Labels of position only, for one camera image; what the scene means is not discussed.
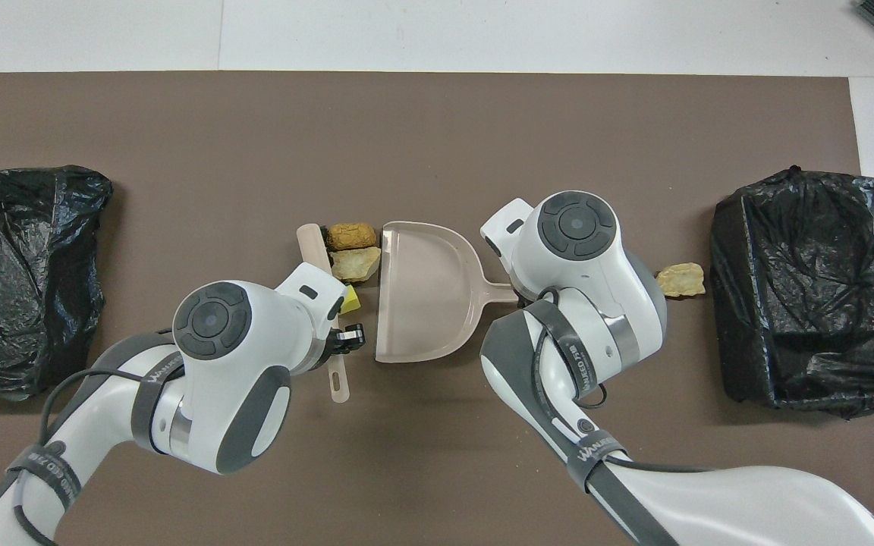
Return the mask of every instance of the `beige dustpan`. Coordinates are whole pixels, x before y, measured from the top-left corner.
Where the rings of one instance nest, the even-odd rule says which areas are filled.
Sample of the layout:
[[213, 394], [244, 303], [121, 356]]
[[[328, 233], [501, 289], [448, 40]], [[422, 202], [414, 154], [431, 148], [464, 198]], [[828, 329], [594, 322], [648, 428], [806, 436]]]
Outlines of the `beige dustpan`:
[[485, 279], [474, 246], [457, 231], [417, 221], [382, 227], [378, 362], [450, 355], [492, 302], [516, 303], [517, 295], [510, 284]]

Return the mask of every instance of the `robotic arm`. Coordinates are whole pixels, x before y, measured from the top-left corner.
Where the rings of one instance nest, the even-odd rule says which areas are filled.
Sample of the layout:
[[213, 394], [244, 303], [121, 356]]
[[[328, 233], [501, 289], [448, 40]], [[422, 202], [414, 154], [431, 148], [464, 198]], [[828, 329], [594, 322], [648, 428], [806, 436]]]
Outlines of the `robotic arm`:
[[345, 291], [306, 263], [274, 290], [211, 283], [181, 302], [174, 342], [143, 334], [107, 349], [70, 377], [88, 376], [10, 465], [0, 484], [0, 544], [53, 544], [66, 509], [121, 442], [218, 474], [252, 463], [278, 434], [291, 376], [362, 345], [360, 325], [330, 328]]
[[516, 199], [481, 233], [528, 302], [490, 326], [485, 376], [633, 541], [874, 545], [874, 517], [825, 479], [771, 466], [635, 463], [583, 411], [583, 398], [658, 350], [665, 336], [665, 298], [622, 248], [605, 201], [582, 191], [534, 208]]

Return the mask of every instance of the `bin covered with black bag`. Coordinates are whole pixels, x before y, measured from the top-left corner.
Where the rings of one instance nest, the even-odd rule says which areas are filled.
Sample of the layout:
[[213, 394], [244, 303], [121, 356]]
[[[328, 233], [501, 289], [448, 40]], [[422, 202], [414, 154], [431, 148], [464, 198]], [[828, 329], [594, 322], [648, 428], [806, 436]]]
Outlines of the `bin covered with black bag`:
[[96, 229], [112, 194], [77, 166], [0, 171], [0, 395], [21, 398], [86, 366], [103, 293]]
[[874, 413], [874, 179], [795, 166], [741, 187], [710, 246], [726, 394]]

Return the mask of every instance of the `brown table surface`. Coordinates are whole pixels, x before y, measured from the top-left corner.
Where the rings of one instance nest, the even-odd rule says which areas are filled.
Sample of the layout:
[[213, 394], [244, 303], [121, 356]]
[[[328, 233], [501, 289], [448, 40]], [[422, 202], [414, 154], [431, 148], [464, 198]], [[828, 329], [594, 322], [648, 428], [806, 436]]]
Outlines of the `brown table surface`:
[[[516, 196], [589, 190], [652, 270], [709, 263], [724, 196], [790, 165], [857, 174], [847, 82], [812, 77], [379, 73], [0, 74], [0, 168], [75, 163], [115, 181], [93, 355], [169, 325], [218, 279], [275, 286], [306, 222], [429, 221], [471, 239]], [[347, 359], [295, 378], [257, 463], [219, 477], [114, 449], [59, 526], [62, 544], [626, 544], [486, 383], [492, 307], [435, 362]], [[665, 348], [608, 383], [594, 419], [634, 459], [776, 464], [828, 477], [874, 512], [874, 416], [842, 422], [725, 397], [712, 301], [670, 301]], [[2, 470], [34, 439], [42, 397], [0, 401]]]

